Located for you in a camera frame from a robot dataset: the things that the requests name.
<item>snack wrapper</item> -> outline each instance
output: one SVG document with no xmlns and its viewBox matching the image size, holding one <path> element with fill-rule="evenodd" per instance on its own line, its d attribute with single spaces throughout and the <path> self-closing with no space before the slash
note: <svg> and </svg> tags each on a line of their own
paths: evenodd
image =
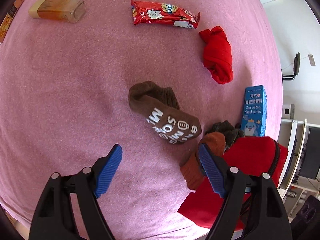
<svg viewBox="0 0 320 240">
<path fill-rule="evenodd" d="M 160 23 L 196 29 L 200 13 L 193 15 L 188 10 L 168 3 L 131 0 L 133 23 Z"/>
<path fill-rule="evenodd" d="M 4 37 L 7 34 L 10 24 L 22 3 L 23 0 L 16 0 L 5 15 L 3 22 L 0 24 L 0 44 L 3 43 Z"/>
</svg>

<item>metal screw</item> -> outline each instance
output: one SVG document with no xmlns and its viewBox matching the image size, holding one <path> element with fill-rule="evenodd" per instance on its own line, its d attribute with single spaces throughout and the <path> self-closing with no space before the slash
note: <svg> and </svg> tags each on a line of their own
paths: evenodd
<svg viewBox="0 0 320 240">
<path fill-rule="evenodd" d="M 262 177 L 265 179 L 270 179 L 270 175 L 268 173 L 262 173 Z"/>
<path fill-rule="evenodd" d="M 57 179 L 59 177 L 59 173 L 55 172 L 51 175 L 52 179 Z"/>
<path fill-rule="evenodd" d="M 239 169 L 237 167 L 230 167 L 230 171 L 232 173 L 238 173 L 239 172 Z"/>
<path fill-rule="evenodd" d="M 90 168 L 90 167 L 85 167 L 85 168 L 82 170 L 82 172 L 83 172 L 84 174 L 88 174 L 88 173 L 91 172 L 91 168 Z"/>
</svg>

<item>floor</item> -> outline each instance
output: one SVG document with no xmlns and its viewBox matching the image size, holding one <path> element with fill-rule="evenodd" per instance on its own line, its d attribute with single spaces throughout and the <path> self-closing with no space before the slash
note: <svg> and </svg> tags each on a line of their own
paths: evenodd
<svg viewBox="0 0 320 240">
<path fill-rule="evenodd" d="M 6 213 L 11 223 L 14 225 L 16 230 L 22 235 L 25 240 L 29 239 L 29 229 L 22 225 L 18 220 L 14 219 L 8 213 Z"/>
</svg>

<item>orange sock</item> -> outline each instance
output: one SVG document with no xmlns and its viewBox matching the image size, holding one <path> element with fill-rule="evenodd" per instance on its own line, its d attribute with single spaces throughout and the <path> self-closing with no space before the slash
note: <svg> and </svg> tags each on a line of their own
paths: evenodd
<svg viewBox="0 0 320 240">
<path fill-rule="evenodd" d="M 200 140 L 199 144 L 201 143 L 206 143 L 212 153 L 216 156 L 222 156 L 226 147 L 225 137 L 219 132 L 213 132 L 205 135 Z M 197 190 L 203 182 L 205 176 L 203 175 L 201 168 L 202 166 L 198 158 L 198 151 L 191 154 L 186 164 L 180 168 L 189 189 Z"/>
</svg>

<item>red bag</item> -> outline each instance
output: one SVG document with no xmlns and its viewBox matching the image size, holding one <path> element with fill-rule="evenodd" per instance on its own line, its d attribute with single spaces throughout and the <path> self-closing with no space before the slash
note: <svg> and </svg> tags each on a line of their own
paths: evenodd
<svg viewBox="0 0 320 240">
<path fill-rule="evenodd" d="M 253 176 L 260 176 L 268 172 L 279 145 L 270 137 L 244 137 L 239 138 L 234 145 L 225 152 L 222 158 L 229 166 L 239 168 L 243 173 Z M 271 176 L 275 185 L 279 183 L 288 149 L 279 145 L 279 160 Z M 249 198 L 245 194 L 243 202 Z M 189 218 L 198 226 L 211 228 L 219 214 L 223 199 L 219 194 L 214 193 L 208 178 L 202 182 L 195 193 L 190 193 L 180 206 L 178 212 Z M 235 231 L 243 229 L 243 223 L 238 220 Z"/>
<path fill-rule="evenodd" d="M 196 29 L 200 13 L 193 15 L 188 10 L 168 3 L 131 0 L 133 23 L 161 23 Z"/>
</svg>

